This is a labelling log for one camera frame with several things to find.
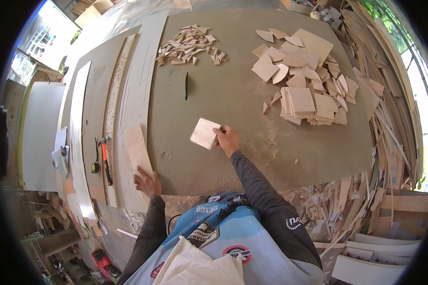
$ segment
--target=hand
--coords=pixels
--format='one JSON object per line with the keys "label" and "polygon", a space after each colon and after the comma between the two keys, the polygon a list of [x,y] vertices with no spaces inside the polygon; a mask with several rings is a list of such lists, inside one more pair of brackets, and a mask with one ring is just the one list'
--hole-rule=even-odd
{"label": "hand", "polygon": [[135,189],[143,192],[148,197],[151,197],[153,194],[160,196],[161,184],[157,172],[154,171],[152,173],[153,178],[151,178],[141,167],[137,166],[136,169],[143,177],[133,174],[133,183],[136,185]]}
{"label": "hand", "polygon": [[213,132],[217,134],[217,141],[214,143],[215,146],[220,147],[225,151],[228,158],[240,149],[239,135],[236,129],[225,126],[225,134],[218,128],[213,128]]}

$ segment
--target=red circular logo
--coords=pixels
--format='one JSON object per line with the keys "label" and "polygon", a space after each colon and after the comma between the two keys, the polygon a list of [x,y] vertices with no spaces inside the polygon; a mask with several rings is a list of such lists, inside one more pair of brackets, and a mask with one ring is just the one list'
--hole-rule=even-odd
{"label": "red circular logo", "polygon": [[245,265],[252,258],[251,251],[243,245],[232,245],[226,248],[223,252],[223,255],[229,254],[236,258],[238,255],[242,254],[243,265]]}

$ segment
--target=black cord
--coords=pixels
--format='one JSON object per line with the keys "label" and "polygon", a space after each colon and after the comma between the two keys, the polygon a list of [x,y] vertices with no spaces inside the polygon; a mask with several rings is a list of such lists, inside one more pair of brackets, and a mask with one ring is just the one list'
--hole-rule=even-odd
{"label": "black cord", "polygon": [[174,218],[179,217],[179,216],[181,216],[181,215],[182,215],[182,214],[179,214],[179,215],[173,216],[173,217],[170,219],[170,221],[168,222],[168,235],[170,235],[170,223],[171,223],[171,221],[172,221]]}

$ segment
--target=printed logo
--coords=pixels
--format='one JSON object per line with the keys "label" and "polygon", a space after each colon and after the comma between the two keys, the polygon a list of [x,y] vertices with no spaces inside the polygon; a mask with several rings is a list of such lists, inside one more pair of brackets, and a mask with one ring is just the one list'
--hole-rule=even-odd
{"label": "printed logo", "polygon": [[217,200],[219,200],[219,199],[220,199],[220,195],[217,195],[217,196],[211,196],[211,197],[209,197],[209,198],[208,198],[208,203],[209,203],[209,202],[217,201]]}
{"label": "printed logo", "polygon": [[229,254],[236,258],[238,255],[242,254],[243,257],[243,265],[245,265],[252,258],[251,251],[243,245],[232,245],[226,248],[223,252],[223,255]]}
{"label": "printed logo", "polygon": [[162,263],[160,263],[157,268],[155,268],[152,272],[151,272],[151,277],[152,278],[156,278],[158,273],[160,272],[161,268],[163,267],[163,264],[165,263],[165,261],[163,261]]}
{"label": "printed logo", "polygon": [[187,240],[195,247],[201,249],[218,239],[219,236],[219,228],[213,228],[209,222],[205,221],[188,236]]}
{"label": "printed logo", "polygon": [[218,206],[197,206],[197,208],[195,209],[195,212],[198,213],[214,213],[215,211],[217,211]]}
{"label": "printed logo", "polygon": [[285,219],[285,225],[287,226],[287,228],[294,230],[297,227],[302,225],[301,218],[298,217],[298,218]]}

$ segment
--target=dark gray sleeve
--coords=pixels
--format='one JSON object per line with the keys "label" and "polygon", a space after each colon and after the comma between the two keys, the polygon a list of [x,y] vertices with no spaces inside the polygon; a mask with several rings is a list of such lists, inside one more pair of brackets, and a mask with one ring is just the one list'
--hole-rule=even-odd
{"label": "dark gray sleeve", "polygon": [[244,192],[258,211],[263,227],[290,259],[322,262],[294,206],[280,196],[255,165],[237,150],[230,158]]}
{"label": "dark gray sleeve", "polygon": [[165,202],[160,196],[152,195],[141,232],[136,239],[131,257],[117,284],[122,285],[126,282],[157,250],[166,237]]}

